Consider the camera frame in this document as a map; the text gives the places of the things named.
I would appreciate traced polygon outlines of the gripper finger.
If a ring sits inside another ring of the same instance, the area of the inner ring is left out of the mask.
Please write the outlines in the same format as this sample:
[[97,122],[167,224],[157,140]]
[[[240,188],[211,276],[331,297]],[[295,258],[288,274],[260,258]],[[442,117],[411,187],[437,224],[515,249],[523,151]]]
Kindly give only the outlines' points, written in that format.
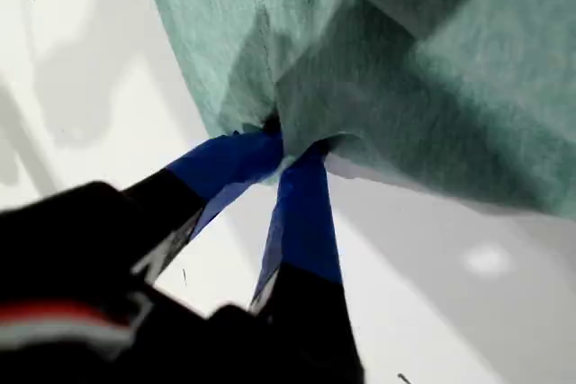
[[315,144],[281,174],[251,309],[299,340],[351,344],[324,160]]
[[260,128],[203,142],[124,193],[165,231],[182,228],[192,240],[283,157],[280,121],[271,116]]

